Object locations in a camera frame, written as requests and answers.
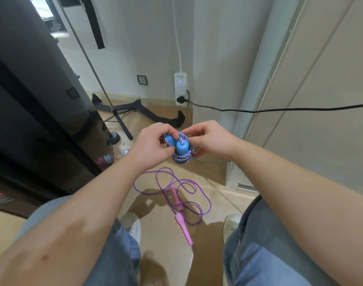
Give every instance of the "black plug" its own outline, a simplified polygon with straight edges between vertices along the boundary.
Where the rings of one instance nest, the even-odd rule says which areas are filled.
[[[179,102],[179,103],[184,103],[184,102],[186,102],[186,101],[188,101],[187,99],[185,99],[184,98],[184,96],[180,96],[180,97],[178,97],[177,99],[176,99],[176,101],[177,102]]]

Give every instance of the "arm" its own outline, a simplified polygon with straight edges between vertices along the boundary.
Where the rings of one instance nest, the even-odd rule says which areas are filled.
[[[82,285],[103,248],[123,201],[142,172],[165,161],[167,124],[143,129],[122,160],[76,192],[0,256],[0,285]]]
[[[363,196],[227,132],[215,121],[183,131],[193,146],[232,160],[295,242],[343,286],[363,285]]]

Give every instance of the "plastic bottle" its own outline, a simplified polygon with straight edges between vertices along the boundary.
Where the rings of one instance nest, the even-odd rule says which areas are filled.
[[[128,149],[121,149],[119,151],[116,151],[115,153],[113,154],[108,154],[108,155],[105,155],[105,156],[102,156],[102,157],[99,157],[97,160],[96,160],[96,163],[98,164],[98,166],[100,167],[105,167],[105,166],[108,166],[108,165],[111,165],[114,163],[114,160],[120,160],[122,159],[127,153],[129,152]]]

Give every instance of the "hand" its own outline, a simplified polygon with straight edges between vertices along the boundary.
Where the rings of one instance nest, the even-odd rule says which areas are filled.
[[[214,120],[195,124],[184,129],[182,133],[190,136],[189,144],[201,148],[194,157],[213,153],[226,160],[232,160],[234,145],[240,140]]]
[[[166,133],[174,139],[179,139],[178,131],[169,124],[158,122],[142,129],[127,156],[135,160],[143,172],[159,165],[175,153],[174,146],[160,146],[164,143],[163,135]]]

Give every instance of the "blue jump rope handle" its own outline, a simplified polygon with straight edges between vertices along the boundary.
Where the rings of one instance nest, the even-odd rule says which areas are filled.
[[[180,156],[185,155],[189,151],[189,144],[187,140],[184,140],[184,144],[181,144],[179,140],[174,139],[172,136],[167,135],[167,141],[170,144],[173,144],[176,148],[176,153]]]

